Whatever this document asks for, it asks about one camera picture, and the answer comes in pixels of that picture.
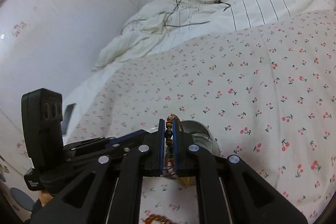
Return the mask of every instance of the bed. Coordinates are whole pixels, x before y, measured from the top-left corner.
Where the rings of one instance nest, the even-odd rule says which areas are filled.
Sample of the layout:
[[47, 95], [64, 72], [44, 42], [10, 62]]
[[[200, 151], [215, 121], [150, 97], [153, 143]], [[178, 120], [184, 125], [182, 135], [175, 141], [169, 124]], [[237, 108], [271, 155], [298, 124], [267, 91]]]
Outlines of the bed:
[[[336, 189], [335, 6], [148, 3], [101, 50], [95, 74], [63, 100], [77, 104], [64, 143], [149, 130], [176, 113], [207, 125], [221, 156], [238, 154], [313, 223]], [[13, 153], [25, 158], [21, 146]], [[22, 183], [14, 170], [3, 174], [17, 182], [1, 185]], [[195, 193], [174, 180], [145, 179], [139, 222], [156, 213], [198, 223]]]

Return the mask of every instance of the bed sheet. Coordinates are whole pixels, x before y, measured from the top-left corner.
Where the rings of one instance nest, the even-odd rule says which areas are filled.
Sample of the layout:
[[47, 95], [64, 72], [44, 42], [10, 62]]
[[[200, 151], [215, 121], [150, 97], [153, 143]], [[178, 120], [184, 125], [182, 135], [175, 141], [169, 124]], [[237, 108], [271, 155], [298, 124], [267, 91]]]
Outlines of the bed sheet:
[[283, 0], [222, 0], [231, 5], [231, 8], [223, 12], [226, 5], [214, 4], [214, 1], [184, 0], [179, 5], [176, 16], [170, 19], [172, 25], [209, 21], [202, 25], [164, 28], [162, 13], [173, 11], [176, 0], [155, 0], [131, 17], [124, 27], [123, 34], [101, 50], [94, 67], [100, 71], [84, 81], [64, 99], [64, 107], [77, 103], [68, 126], [68, 135], [63, 138], [64, 143], [68, 142], [79, 119], [95, 98], [95, 94], [127, 60], [166, 51], [199, 35], [244, 29], [281, 21], [301, 12], [336, 7], [336, 0], [286, 0], [286, 2]]
[[[333, 10], [308, 12], [133, 59], [107, 79], [70, 141], [148, 130], [170, 113], [194, 119], [222, 157], [238, 154], [313, 223], [336, 188], [335, 27]], [[195, 193], [145, 180], [140, 216], [198, 223]]]

